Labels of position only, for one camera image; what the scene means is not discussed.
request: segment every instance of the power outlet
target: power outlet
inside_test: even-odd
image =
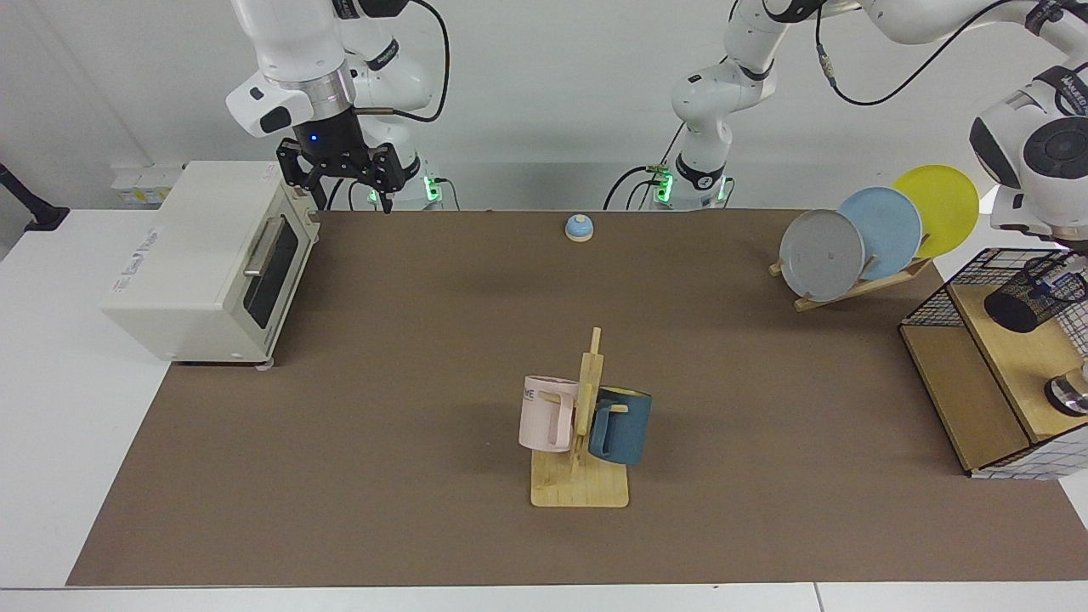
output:
[[[113,191],[124,208],[159,208],[182,176],[181,166],[114,168]]]

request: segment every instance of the yellow plate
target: yellow plate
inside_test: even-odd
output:
[[[951,166],[923,166],[892,185],[918,207],[923,234],[918,257],[937,257],[967,240],[978,222],[978,189]]]

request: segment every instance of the brown tabletop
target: brown tabletop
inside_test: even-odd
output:
[[[276,367],[172,367],[72,585],[1088,579],[1056,482],[972,481],[897,323],[799,315],[789,211],[331,213]],[[654,414],[626,510],[529,503],[526,375]]]

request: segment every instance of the light blue plate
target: light blue plate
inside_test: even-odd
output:
[[[869,187],[839,207],[865,243],[865,260],[876,260],[862,280],[886,279],[906,268],[922,246],[922,216],[911,198],[890,187]]]

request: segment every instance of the toaster oven window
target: toaster oven window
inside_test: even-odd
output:
[[[284,224],[283,233],[275,243],[275,250],[268,270],[263,277],[257,277],[249,281],[249,289],[246,291],[246,298],[243,305],[249,316],[257,321],[261,329],[268,329],[269,319],[272,318],[272,310],[275,308],[276,299],[283,283],[287,280],[287,272],[290,270],[290,262],[298,253],[298,234],[292,229],[290,223]]]

